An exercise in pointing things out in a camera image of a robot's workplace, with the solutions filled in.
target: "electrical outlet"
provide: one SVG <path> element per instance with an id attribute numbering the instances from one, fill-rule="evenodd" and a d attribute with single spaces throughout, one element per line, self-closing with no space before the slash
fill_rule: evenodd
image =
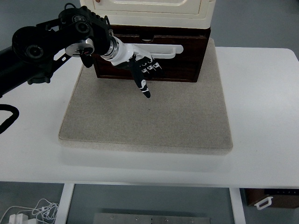
<path id="1" fill-rule="evenodd" d="M 23 213 L 18 214 L 18 216 L 13 214 L 9 217 L 8 224 L 38 224 L 38 220 L 36 218 L 28 220 L 28 216 Z"/>

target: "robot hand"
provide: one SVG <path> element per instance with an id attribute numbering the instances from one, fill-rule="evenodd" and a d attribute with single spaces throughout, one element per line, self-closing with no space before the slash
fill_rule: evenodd
<path id="1" fill-rule="evenodd" d="M 130 70 L 134 81 L 141 92 L 150 98 L 150 91 L 146 85 L 144 74 L 151 78 L 152 73 L 163 74 L 163 71 L 151 54 L 131 43 L 123 43 L 112 36 L 109 51 L 101 56 L 119 69 Z"/>
<path id="2" fill-rule="evenodd" d="M 65 5 L 58 19 L 19 29 L 12 46 L 0 51 L 0 97 L 26 81 L 49 83 L 53 73 L 71 57 L 80 57 L 86 67 L 91 67 L 91 54 L 98 54 L 115 67 L 131 70 L 138 88 L 149 98 L 143 74 L 161 72 L 161 67 L 149 52 L 112 35 L 106 16 L 101 18 L 87 7 L 75 8 L 71 3 Z M 65 54 L 54 60 L 62 49 Z"/>

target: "white drawer handle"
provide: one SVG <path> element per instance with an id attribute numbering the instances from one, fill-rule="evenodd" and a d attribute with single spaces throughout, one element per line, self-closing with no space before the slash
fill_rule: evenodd
<path id="1" fill-rule="evenodd" d="M 266 197 L 265 199 L 259 201 L 258 203 L 256 203 L 254 206 L 256 206 L 257 210 L 262 210 L 270 205 L 272 205 L 272 199 L 273 197 Z M 260 207 L 261 204 L 265 203 L 266 201 L 268 201 L 267 204 L 263 205 L 262 207 Z"/>

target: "dark wooden drawer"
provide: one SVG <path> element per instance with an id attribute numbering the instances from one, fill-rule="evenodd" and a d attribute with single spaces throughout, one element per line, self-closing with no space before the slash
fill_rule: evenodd
<path id="1" fill-rule="evenodd" d="M 292 209 L 299 207 L 299 190 L 296 189 L 245 189 L 245 192 L 247 205 L 249 206 L 272 196 L 272 205 L 270 207 Z"/>
<path id="2" fill-rule="evenodd" d="M 157 59 L 165 72 L 158 81 L 197 82 L 205 55 L 210 29 L 161 28 L 112 26 L 114 35 L 124 43 L 178 44 L 184 47 L 173 59 Z M 94 67 L 99 78 L 132 79 L 128 70 L 120 70 L 93 55 Z"/>

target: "white table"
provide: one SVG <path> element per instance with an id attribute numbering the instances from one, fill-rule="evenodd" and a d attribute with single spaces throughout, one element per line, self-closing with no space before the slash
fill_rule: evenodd
<path id="1" fill-rule="evenodd" d="M 0 181 L 298 188 L 296 56 L 287 49 L 217 47 L 216 52 L 234 143 L 227 155 L 61 146 L 59 127 L 81 68 L 72 58 L 51 84 L 23 84 L 0 100 L 20 110 L 18 120 L 0 135 Z M 1 112 L 0 119 L 8 115 Z"/>

